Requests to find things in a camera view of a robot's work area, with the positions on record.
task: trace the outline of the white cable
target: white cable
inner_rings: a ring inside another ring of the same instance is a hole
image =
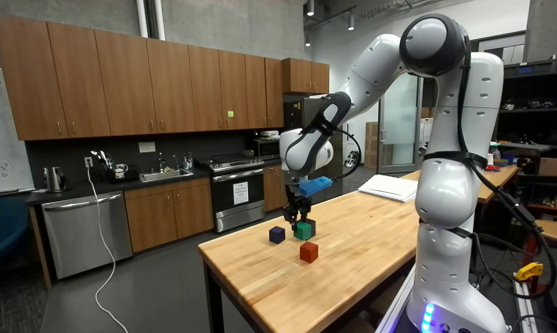
[[[110,251],[110,248],[105,243],[104,234],[101,232],[101,222],[99,221],[99,199],[97,197],[97,193],[95,192],[95,187],[94,187],[93,182],[92,182],[92,177],[90,176],[90,167],[87,167],[87,179],[89,179],[90,184],[92,185],[92,190],[93,190],[94,196],[95,196],[95,204],[97,205],[97,224],[99,226],[99,236],[101,237],[101,241],[104,243],[105,249],[108,250],[110,258],[112,258],[112,272],[110,273],[110,276],[104,282],[104,284],[101,285],[101,287],[99,287],[99,289],[95,292],[95,303],[97,303],[97,306],[99,306],[99,308],[101,308],[102,311],[109,314],[110,317],[112,317],[112,319],[116,322],[116,324],[120,325],[120,327],[122,327],[122,329],[124,329],[125,333],[129,333],[128,330],[126,329],[126,327],[124,327],[124,325],[122,325],[122,323],[120,321],[118,321],[116,319],[116,317],[114,317],[114,315],[109,310],[107,310],[106,308],[101,306],[101,304],[99,304],[99,301],[97,299],[97,295],[99,294],[99,292],[105,287],[105,285],[108,284],[108,282],[110,282],[110,279],[114,275],[114,271],[116,270],[116,260],[114,260],[114,256],[112,255],[112,251]]]

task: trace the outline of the stainless steel dishwasher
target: stainless steel dishwasher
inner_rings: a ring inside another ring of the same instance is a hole
[[[115,260],[132,256],[122,192],[99,194],[101,230]],[[42,204],[57,278],[111,263],[99,236],[95,197]]]

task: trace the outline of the ceiling light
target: ceiling light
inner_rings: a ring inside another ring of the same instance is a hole
[[[307,16],[313,16],[315,14],[315,1],[308,0],[307,2]]]
[[[348,16],[348,30],[354,30],[354,15]]]

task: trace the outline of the cube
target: cube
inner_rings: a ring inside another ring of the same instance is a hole
[[[317,244],[305,242],[299,248],[299,257],[308,263],[312,263],[319,257],[319,247]]]
[[[311,235],[311,237],[315,236],[315,220],[307,219],[307,220],[305,221],[305,223],[307,223],[308,225],[312,226],[312,235]]]
[[[299,222],[294,235],[299,240],[306,241],[312,237],[312,226],[309,223]]]
[[[276,226],[269,231],[270,234],[270,242],[274,244],[280,244],[285,239],[285,231],[284,228],[280,226]]]

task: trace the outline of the green block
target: green block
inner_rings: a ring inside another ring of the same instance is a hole
[[[297,231],[294,232],[296,238],[306,241],[312,237],[312,226],[309,223],[297,223]]]

